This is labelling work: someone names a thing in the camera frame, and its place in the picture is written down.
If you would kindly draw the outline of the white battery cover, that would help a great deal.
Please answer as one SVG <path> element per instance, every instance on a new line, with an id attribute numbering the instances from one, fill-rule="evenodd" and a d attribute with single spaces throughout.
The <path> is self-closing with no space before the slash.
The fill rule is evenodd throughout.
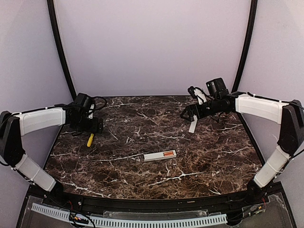
<path id="1" fill-rule="evenodd" d="M 194 115 L 193 116 L 193 121 L 190 124 L 189 133 L 194 133 L 195 132 L 197 121 L 198 121 L 197 116 Z"/>

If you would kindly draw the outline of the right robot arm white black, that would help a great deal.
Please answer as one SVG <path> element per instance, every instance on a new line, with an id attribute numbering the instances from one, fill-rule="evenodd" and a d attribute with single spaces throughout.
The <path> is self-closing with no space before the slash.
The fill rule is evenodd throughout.
<path id="1" fill-rule="evenodd" d="M 230 93 L 222 78 L 206 83 L 206 94 L 199 87 L 189 87 L 188 93 L 197 103 L 188 105 L 180 114 L 191 122 L 189 132 L 194 132 L 196 122 L 217 113 L 249 114 L 270 120 L 280 125 L 277 146 L 261 170 L 254 176 L 249 189 L 265 188 L 286 165 L 300 155 L 299 147 L 304 142 L 304 108 L 298 100 L 281 101 L 236 91 Z"/>

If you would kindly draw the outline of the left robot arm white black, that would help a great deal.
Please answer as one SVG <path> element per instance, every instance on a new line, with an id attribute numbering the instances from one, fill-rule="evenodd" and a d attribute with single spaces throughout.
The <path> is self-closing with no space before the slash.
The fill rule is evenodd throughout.
<path id="1" fill-rule="evenodd" d="M 36 164 L 25 152 L 22 137 L 54 126 L 69 125 L 77 133 L 102 133 L 103 120 L 94 115 L 98 111 L 94 97 L 79 93 L 69 104 L 0 114 L 0 156 L 2 165 L 10 166 L 30 183 L 45 192 L 60 194 L 63 185 Z"/>

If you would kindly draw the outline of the white remote control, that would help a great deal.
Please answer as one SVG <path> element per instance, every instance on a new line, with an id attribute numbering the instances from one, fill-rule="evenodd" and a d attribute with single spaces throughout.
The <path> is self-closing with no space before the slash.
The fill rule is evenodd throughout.
<path id="1" fill-rule="evenodd" d="M 165 160 L 165 159 L 171 159 L 176 157 L 164 157 L 164 152 L 156 152 L 156 153 L 149 153 L 144 155 L 144 162 L 152 162 L 152 161 L 159 161 L 159 160 Z"/>

